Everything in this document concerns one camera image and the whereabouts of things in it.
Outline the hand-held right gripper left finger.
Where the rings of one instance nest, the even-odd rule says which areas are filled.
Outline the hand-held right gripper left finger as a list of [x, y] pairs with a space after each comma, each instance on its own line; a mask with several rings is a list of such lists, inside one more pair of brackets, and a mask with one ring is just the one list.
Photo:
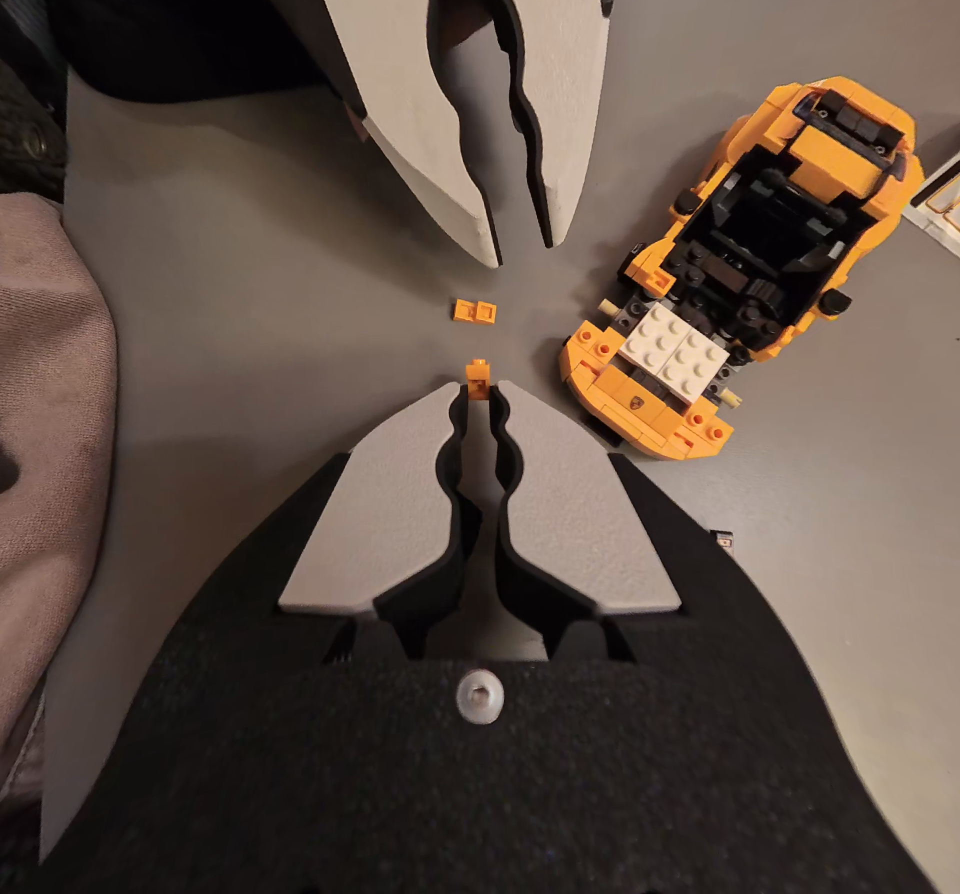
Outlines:
[[283, 611], [371, 615], [378, 598], [441, 559], [452, 505], [437, 461], [460, 396], [460, 384], [444, 384], [354, 445], [279, 597]]

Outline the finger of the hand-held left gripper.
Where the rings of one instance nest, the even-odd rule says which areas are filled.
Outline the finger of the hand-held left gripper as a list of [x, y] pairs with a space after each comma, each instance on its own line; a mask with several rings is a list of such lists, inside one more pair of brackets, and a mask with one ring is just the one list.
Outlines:
[[485, 0], [510, 63], [509, 103], [545, 247], [565, 240], [594, 144], [610, 17], [599, 0]]
[[498, 267], [489, 206], [435, 71], [438, 0], [270, 1], [438, 227]]

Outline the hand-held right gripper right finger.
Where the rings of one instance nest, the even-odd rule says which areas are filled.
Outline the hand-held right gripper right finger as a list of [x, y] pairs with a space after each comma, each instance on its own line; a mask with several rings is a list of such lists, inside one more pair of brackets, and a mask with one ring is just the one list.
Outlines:
[[601, 616], [681, 600], [606, 447], [509, 380], [490, 390], [508, 557]]

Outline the orange lego car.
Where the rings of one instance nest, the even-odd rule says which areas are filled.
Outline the orange lego car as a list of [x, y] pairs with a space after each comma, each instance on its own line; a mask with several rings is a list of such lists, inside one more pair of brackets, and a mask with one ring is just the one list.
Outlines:
[[853, 267], [925, 179], [916, 136], [906, 111], [841, 76], [778, 86], [738, 118], [665, 234], [627, 254], [626, 298], [561, 348], [585, 425], [660, 460], [719, 455], [734, 375], [849, 308]]

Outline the person's left hand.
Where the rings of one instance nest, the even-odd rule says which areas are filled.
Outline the person's left hand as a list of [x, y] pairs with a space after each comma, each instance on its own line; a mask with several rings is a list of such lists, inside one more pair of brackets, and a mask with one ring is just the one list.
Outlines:
[[456, 48], [492, 20], [485, 0], [438, 0], [438, 47]]

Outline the beige hoodie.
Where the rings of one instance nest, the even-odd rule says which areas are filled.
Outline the beige hoodie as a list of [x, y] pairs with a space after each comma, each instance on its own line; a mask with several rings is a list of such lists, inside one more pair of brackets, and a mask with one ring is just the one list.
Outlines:
[[114, 448], [114, 323], [59, 207], [1, 203], [2, 816], [42, 790], [45, 674], [88, 588]]

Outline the white sticker sheet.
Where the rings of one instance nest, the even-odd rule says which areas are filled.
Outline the white sticker sheet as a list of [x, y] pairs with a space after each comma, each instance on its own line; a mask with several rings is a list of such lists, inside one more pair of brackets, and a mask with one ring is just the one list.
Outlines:
[[902, 215], [959, 258], [959, 153], [922, 183]]

